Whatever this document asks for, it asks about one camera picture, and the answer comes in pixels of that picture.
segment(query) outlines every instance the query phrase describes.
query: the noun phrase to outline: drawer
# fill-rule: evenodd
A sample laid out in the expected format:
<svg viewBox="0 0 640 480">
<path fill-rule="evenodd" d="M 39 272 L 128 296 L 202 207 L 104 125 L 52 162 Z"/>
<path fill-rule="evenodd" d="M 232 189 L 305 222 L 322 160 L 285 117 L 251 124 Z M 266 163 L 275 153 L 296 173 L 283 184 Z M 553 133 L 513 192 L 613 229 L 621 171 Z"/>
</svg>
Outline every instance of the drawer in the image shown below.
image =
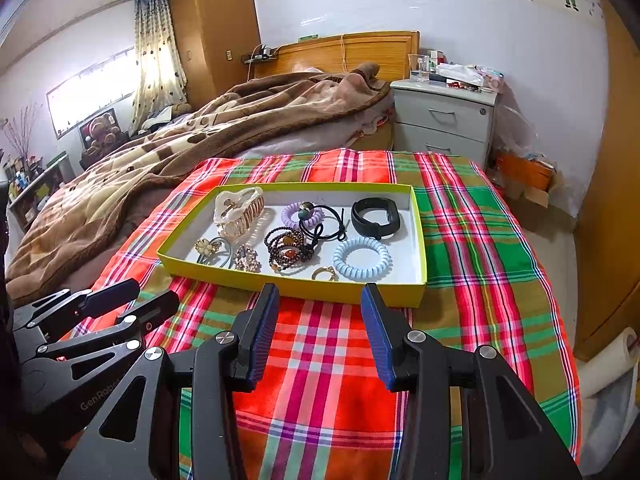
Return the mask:
<svg viewBox="0 0 640 480">
<path fill-rule="evenodd" d="M 484 169 L 487 145 L 477 140 L 402 123 L 394 125 L 394 135 L 394 150 L 398 152 L 437 152 L 444 155 L 461 155 L 471 159 Z"/>
<path fill-rule="evenodd" d="M 491 106 L 426 92 L 394 90 L 398 122 L 489 141 Z"/>
</svg>

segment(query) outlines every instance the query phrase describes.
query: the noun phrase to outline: light blue coil hair tie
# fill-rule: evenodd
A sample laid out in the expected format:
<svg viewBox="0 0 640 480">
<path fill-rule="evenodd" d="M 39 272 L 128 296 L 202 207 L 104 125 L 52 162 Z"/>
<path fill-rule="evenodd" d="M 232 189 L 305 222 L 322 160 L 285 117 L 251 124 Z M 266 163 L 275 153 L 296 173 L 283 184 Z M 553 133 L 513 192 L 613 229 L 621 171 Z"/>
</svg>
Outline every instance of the light blue coil hair tie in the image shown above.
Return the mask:
<svg viewBox="0 0 640 480">
<path fill-rule="evenodd" d="M 380 256 L 380 261 L 373 267 L 353 267 L 344 260 L 347 254 L 356 249 L 371 249 Z M 391 265 L 391 255 L 388 249 L 375 238 L 352 238 L 342 242 L 334 252 L 334 269 L 345 278 L 354 282 L 365 282 L 382 276 Z"/>
</svg>

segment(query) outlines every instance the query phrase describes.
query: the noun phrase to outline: curtain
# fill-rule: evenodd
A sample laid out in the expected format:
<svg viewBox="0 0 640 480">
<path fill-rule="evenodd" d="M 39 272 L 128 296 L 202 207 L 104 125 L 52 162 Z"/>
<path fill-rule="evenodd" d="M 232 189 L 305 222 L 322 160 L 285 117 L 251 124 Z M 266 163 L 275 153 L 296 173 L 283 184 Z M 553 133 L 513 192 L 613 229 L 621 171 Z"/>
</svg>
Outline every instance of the curtain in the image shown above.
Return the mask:
<svg viewBox="0 0 640 480">
<path fill-rule="evenodd" d="M 187 102 L 168 0 L 136 0 L 136 95 L 129 135 L 169 105 Z"/>
</svg>

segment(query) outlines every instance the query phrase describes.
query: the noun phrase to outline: nightstand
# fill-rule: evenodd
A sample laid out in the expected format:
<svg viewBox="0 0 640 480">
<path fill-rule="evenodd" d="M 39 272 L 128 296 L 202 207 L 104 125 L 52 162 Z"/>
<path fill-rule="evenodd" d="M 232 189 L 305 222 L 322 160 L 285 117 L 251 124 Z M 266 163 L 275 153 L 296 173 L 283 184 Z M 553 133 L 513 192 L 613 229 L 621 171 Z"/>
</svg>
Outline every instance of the nightstand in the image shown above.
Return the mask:
<svg viewBox="0 0 640 480">
<path fill-rule="evenodd" d="M 393 81 L 394 150 L 461 155 L 485 168 L 495 93 L 471 92 L 405 79 Z"/>
</svg>

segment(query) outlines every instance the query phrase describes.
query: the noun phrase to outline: tablecloth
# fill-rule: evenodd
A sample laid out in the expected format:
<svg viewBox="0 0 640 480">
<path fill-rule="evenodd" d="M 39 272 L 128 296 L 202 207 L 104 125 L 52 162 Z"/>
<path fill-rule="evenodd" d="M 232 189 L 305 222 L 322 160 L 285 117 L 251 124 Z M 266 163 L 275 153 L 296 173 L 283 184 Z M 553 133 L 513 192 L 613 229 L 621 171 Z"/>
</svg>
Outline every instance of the tablecloth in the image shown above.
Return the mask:
<svg viewBox="0 0 640 480">
<path fill-rule="evenodd" d="M 94 288 L 140 282 L 139 301 L 171 288 L 178 315 L 147 337 L 168 352 L 197 346 L 255 301 L 244 290 L 172 277 L 156 251 L 211 189 L 264 182 L 389 182 L 414 186 L 428 283 L 414 328 L 473 351 L 495 346 L 535 395 L 577 458 L 580 400 L 574 359 L 549 280 L 522 230 L 484 173 L 466 158 L 434 153 L 332 150 L 202 163 L 131 235 Z M 115 312 L 87 320 L 110 326 Z M 460 478 L 460 400 L 452 389 L 451 473 Z M 398 458 L 406 394 L 376 375 L 357 305 L 282 298 L 264 379 L 235 394 L 249 479 L 386 479 Z M 190 392 L 182 394 L 181 474 L 190 469 Z"/>
</svg>

